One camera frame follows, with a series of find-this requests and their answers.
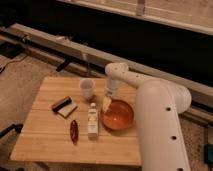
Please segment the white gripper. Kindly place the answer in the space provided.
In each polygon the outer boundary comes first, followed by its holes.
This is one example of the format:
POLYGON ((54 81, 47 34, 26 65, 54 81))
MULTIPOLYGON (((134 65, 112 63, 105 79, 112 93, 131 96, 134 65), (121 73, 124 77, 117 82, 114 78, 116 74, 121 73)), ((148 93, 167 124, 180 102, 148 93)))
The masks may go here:
POLYGON ((118 91, 120 84, 121 82, 119 80, 115 80, 111 78, 106 79, 105 94, 108 97, 105 96, 103 99, 103 105, 102 105, 103 112, 106 112, 108 110, 112 101, 111 98, 114 98, 116 96, 116 93, 118 91))

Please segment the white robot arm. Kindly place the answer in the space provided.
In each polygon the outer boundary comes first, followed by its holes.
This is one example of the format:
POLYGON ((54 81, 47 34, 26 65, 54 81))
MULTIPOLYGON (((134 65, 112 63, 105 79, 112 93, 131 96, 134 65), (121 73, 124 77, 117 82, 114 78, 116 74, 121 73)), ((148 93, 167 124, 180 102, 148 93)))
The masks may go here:
POLYGON ((174 82, 131 72, 126 63, 109 63, 106 94, 113 97, 119 83, 137 89, 135 119, 142 171, 191 171, 179 114, 191 105, 189 90, 174 82))

